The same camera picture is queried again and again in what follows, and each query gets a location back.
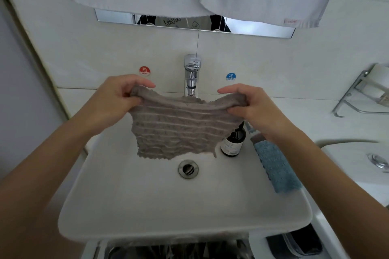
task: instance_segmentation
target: bottle label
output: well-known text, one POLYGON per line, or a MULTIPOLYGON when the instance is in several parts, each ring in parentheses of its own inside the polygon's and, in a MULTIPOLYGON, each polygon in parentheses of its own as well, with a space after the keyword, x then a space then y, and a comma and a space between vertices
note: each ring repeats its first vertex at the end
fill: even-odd
POLYGON ((227 139, 223 139, 221 142, 220 148, 225 152, 227 155, 230 156, 236 156, 240 152, 240 148, 242 147, 243 142, 239 144, 234 144, 233 142, 228 141, 227 139))

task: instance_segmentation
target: person's left hand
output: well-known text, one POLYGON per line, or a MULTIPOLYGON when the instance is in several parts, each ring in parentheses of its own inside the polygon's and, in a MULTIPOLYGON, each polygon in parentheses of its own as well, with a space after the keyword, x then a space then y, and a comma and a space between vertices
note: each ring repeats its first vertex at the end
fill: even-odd
POLYGON ((150 80, 134 74, 108 77, 71 121, 84 127, 91 136, 101 133, 123 118, 129 109, 141 104, 141 98, 129 97, 135 84, 155 87, 150 80))

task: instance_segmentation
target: mirror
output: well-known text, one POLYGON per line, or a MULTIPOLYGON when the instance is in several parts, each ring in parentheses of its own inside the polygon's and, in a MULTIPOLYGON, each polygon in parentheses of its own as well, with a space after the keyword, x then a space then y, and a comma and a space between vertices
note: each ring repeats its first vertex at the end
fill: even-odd
POLYGON ((219 15, 195 18, 166 18, 99 9, 95 9, 95 12, 98 21, 136 24, 139 26, 194 29, 276 38, 291 38, 295 30, 295 28, 270 25, 257 21, 239 21, 219 15))

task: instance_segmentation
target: blue sticker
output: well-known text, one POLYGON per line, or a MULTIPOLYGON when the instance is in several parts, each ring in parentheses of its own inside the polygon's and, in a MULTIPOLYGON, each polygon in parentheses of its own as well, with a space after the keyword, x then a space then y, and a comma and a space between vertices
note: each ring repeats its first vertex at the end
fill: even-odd
POLYGON ((228 73, 226 75, 226 79, 229 81, 229 80, 235 80, 236 79, 236 75, 235 73, 228 73))

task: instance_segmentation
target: faucet spout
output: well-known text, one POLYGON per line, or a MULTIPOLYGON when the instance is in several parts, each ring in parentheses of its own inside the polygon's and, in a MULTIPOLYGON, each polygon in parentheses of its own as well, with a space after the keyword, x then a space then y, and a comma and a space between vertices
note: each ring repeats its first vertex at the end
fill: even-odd
POLYGON ((185 67, 185 96, 198 97, 198 73, 201 67, 199 55, 184 56, 185 67))

